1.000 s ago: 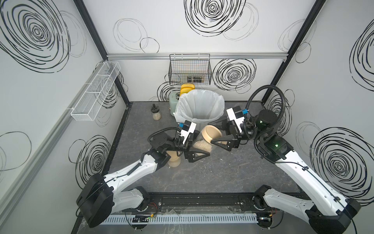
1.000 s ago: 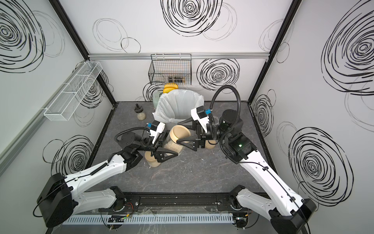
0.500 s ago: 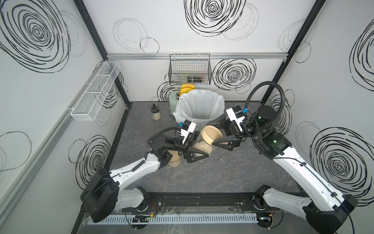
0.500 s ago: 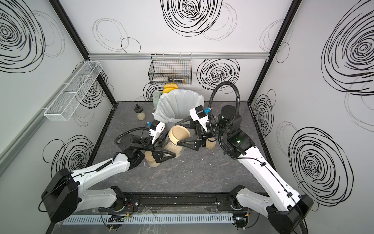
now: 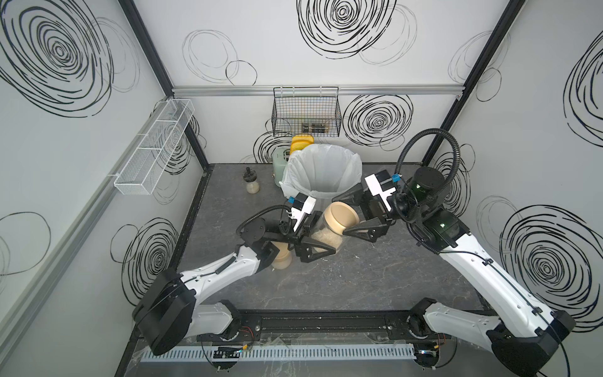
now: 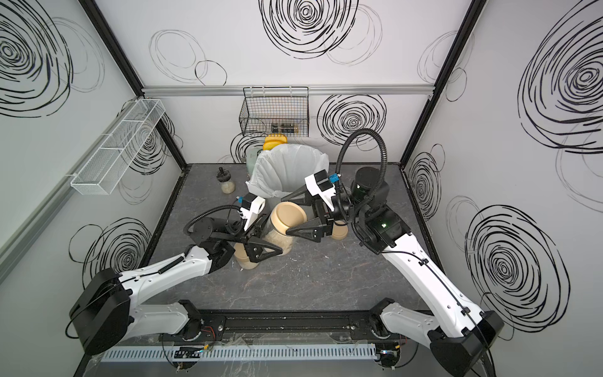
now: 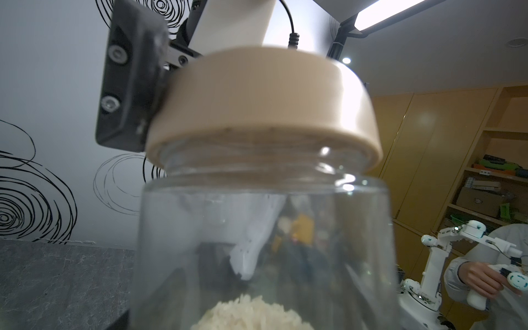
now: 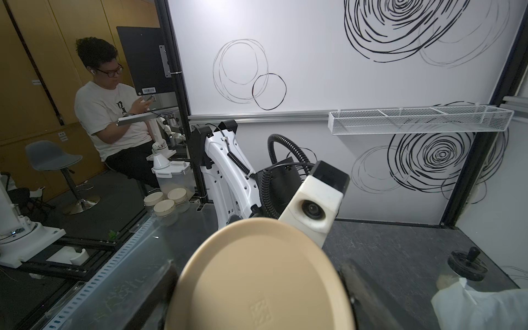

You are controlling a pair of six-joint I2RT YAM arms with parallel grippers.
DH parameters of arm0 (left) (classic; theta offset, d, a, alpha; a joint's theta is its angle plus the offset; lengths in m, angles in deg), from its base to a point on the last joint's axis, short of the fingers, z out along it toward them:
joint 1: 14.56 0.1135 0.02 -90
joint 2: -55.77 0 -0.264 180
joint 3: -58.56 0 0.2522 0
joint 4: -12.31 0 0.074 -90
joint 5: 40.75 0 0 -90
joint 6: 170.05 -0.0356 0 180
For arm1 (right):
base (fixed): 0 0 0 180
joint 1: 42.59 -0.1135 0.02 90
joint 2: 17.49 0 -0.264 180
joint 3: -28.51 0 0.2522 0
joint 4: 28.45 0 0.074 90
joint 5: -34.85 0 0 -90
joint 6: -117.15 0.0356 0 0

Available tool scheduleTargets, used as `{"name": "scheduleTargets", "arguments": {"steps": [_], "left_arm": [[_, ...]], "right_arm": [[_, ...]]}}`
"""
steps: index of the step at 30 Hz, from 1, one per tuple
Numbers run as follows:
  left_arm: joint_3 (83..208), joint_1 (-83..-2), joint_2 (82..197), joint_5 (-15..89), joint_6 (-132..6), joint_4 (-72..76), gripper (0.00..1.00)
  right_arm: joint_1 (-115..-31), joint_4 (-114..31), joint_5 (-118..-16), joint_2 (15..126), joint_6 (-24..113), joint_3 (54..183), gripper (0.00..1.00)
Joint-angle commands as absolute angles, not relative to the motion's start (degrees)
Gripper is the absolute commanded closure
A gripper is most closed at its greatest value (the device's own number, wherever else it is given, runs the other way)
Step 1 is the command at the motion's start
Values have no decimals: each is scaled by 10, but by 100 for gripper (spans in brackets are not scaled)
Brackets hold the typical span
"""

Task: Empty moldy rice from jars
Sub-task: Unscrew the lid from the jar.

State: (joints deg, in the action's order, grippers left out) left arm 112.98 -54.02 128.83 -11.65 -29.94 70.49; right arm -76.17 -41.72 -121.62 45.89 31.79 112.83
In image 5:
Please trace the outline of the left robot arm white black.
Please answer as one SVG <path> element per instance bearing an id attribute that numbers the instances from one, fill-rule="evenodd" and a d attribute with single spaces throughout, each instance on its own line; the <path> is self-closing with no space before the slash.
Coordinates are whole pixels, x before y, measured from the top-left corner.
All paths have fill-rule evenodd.
<path id="1" fill-rule="evenodd" d="M 271 266 L 279 244 L 295 250 L 302 262 L 336 253 L 332 246 L 304 234 L 282 232 L 274 221 L 256 218 L 236 231 L 243 240 L 236 250 L 194 270 L 161 272 L 135 307 L 132 317 L 152 354 L 160 356 L 183 339 L 214 334 L 233 339 L 241 327 L 240 312 L 227 300 L 209 305 L 207 298 L 230 284 Z"/>

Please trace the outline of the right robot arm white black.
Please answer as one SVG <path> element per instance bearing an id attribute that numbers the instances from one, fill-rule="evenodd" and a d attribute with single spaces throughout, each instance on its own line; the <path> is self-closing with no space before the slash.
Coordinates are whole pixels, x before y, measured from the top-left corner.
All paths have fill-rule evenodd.
<path id="1" fill-rule="evenodd" d="M 563 310 L 553 310 L 521 287 L 481 246 L 456 215 L 444 208 L 457 168 L 442 174 L 421 167 L 408 179 L 380 171 L 336 196 L 359 207 L 364 221 L 344 235 L 375 243 L 397 220 L 418 245 L 458 270 L 491 306 L 492 314 L 453 309 L 424 298 L 408 312 L 407 326 L 416 339 L 442 333 L 494 354 L 517 376 L 536 376 L 576 325 Z"/>

